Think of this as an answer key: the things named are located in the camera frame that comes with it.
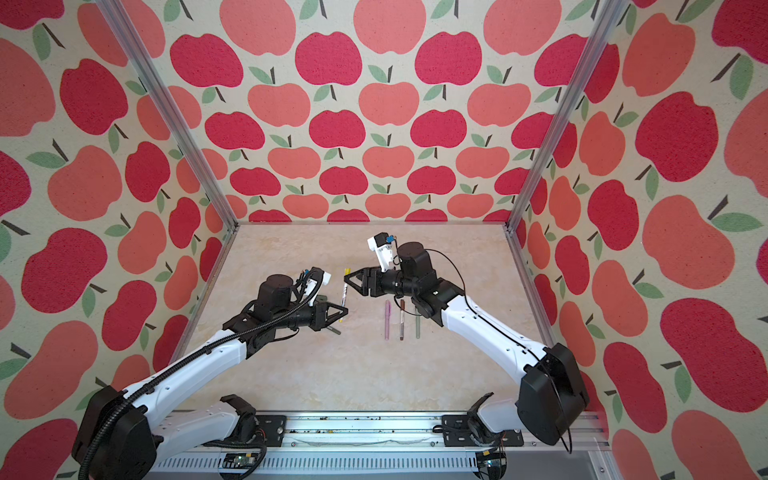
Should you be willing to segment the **light green pen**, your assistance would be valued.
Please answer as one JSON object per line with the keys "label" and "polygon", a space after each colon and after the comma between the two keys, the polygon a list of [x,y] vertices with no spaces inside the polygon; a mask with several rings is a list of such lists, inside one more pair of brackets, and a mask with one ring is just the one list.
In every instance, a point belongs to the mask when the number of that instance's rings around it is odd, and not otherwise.
{"label": "light green pen", "polygon": [[416,315],[415,317],[415,338],[419,340],[421,338],[421,316]]}

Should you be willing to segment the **pink pen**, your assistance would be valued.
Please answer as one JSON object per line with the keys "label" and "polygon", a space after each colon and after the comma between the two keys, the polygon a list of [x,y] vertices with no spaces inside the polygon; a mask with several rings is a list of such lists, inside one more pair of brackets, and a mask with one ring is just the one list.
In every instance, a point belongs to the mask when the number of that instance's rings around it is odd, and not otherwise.
{"label": "pink pen", "polygon": [[390,300],[385,300],[384,305],[384,338],[386,341],[390,339],[390,331],[391,331],[391,314],[392,314],[392,303]]}

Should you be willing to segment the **white pen yellow end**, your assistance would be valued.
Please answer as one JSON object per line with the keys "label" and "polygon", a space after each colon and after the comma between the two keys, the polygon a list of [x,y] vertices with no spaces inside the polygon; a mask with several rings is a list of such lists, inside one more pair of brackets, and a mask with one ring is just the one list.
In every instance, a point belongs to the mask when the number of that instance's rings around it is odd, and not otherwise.
{"label": "white pen yellow end", "polygon": [[342,297],[341,297],[341,306],[345,308],[346,308],[347,295],[348,295],[348,285],[346,283],[346,280],[344,280]]}

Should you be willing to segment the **white pen brown end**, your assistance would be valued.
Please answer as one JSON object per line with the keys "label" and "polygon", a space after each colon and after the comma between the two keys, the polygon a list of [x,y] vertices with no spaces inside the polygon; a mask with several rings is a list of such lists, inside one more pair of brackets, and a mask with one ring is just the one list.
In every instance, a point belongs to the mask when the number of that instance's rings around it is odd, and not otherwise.
{"label": "white pen brown end", "polygon": [[400,299],[399,301],[399,309],[400,309],[400,317],[399,317],[399,340],[404,341],[405,339],[405,300]]}

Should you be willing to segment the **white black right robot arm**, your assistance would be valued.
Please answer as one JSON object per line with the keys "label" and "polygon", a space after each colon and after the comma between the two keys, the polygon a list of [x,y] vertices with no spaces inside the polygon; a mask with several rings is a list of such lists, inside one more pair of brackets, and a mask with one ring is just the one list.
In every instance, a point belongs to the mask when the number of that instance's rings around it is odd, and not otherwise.
{"label": "white black right robot arm", "polygon": [[589,404],[574,354],[557,343],[546,346],[516,332],[484,311],[464,285],[440,277],[432,250],[419,242],[395,246],[386,236],[369,240],[377,265],[352,271],[344,281],[362,296],[408,298],[416,312],[477,347],[517,384],[514,398],[481,397],[467,412],[467,427],[480,445],[506,431],[524,430],[555,446],[570,441],[570,428]]}

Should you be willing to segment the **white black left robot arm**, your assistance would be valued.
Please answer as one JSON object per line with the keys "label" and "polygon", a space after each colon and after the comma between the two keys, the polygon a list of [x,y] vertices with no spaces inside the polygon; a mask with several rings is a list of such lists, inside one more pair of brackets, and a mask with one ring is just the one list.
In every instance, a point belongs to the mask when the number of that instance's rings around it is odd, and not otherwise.
{"label": "white black left robot arm", "polygon": [[79,478],[141,479],[156,464],[206,443],[254,448],[260,431],[256,413],[237,395],[201,410],[176,410],[220,374],[280,341],[278,330],[321,331],[343,318],[347,308],[317,298],[330,278],[317,267],[298,279],[273,274],[256,299],[195,351],[122,390],[99,390],[89,400],[72,449]]}

